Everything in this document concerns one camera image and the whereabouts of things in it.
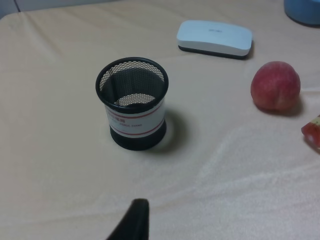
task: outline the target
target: white label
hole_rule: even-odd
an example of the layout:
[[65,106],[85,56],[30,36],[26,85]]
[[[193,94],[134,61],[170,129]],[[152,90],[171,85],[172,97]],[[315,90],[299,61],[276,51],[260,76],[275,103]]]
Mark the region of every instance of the white label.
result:
[[164,100],[152,109],[137,114],[125,114],[105,106],[110,127],[127,138],[143,138],[157,131],[165,121]]

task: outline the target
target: red peach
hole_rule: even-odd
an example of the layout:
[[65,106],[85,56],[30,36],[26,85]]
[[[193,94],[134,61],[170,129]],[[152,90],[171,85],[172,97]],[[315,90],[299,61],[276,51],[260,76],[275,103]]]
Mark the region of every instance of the red peach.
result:
[[299,94],[299,75],[283,61],[271,61],[263,65],[251,83],[254,104],[265,110],[290,109],[297,103]]

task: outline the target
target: blue container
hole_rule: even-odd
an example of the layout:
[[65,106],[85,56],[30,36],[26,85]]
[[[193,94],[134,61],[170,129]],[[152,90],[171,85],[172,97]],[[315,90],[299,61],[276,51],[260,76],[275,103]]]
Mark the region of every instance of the blue container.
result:
[[320,25],[320,0],[284,0],[285,13],[306,25]]

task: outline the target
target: white box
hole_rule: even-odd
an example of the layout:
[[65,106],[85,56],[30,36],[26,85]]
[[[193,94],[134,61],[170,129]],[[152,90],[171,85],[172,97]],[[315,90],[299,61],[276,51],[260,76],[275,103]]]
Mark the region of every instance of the white box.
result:
[[176,36],[178,47],[187,52],[245,59],[252,45],[252,32],[223,22],[187,20]]

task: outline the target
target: mesh cup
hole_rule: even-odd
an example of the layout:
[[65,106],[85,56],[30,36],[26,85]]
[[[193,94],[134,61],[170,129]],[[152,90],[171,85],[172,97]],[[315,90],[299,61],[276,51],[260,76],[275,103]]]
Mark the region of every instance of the mesh cup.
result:
[[107,65],[95,88],[105,104],[113,140],[123,148],[146,150],[166,133],[164,97],[169,80],[156,62],[127,57]]

